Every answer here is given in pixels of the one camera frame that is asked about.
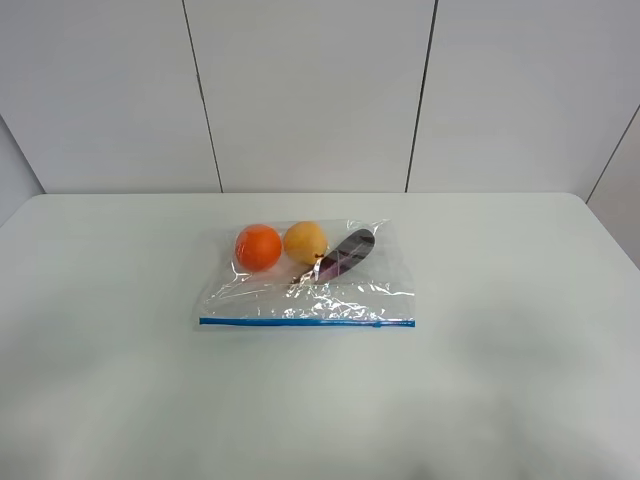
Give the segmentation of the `purple eggplant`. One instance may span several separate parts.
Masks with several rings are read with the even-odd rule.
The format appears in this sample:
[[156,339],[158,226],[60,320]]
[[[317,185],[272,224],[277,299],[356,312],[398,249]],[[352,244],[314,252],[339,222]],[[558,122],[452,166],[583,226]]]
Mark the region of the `purple eggplant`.
[[292,285],[325,284],[358,266],[375,247],[374,233],[366,228],[351,233],[331,252],[317,260],[310,270],[292,281]]

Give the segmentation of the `clear zip bag blue seal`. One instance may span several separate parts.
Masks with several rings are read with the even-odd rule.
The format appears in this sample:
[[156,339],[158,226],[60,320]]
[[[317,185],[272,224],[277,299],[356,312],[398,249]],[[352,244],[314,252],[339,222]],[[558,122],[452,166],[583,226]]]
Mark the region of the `clear zip bag blue seal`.
[[294,224],[264,224],[282,242],[278,262],[262,272],[245,270],[235,256],[239,233],[250,225],[206,235],[211,276],[194,305],[200,327],[412,327],[415,289],[400,251],[398,236],[388,219],[304,220],[324,230],[328,254],[351,233],[366,228],[376,239],[369,256],[346,274],[325,284],[291,281],[313,265],[293,261],[284,251],[283,237]]

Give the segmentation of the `orange fruit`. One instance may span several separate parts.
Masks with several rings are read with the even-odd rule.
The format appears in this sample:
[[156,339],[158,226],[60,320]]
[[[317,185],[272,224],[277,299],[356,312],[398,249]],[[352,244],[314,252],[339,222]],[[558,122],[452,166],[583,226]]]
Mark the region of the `orange fruit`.
[[280,259],[281,252],[282,242],[278,232],[264,224],[250,225],[236,238],[236,259],[250,272],[270,269]]

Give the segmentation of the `yellow pear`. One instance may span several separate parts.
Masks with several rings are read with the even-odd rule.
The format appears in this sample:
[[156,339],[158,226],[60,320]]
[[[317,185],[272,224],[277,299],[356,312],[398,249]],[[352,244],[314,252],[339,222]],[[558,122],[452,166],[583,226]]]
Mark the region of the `yellow pear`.
[[324,258],[328,240],[322,227],[312,221],[292,225],[283,237],[285,253],[295,262],[314,265]]

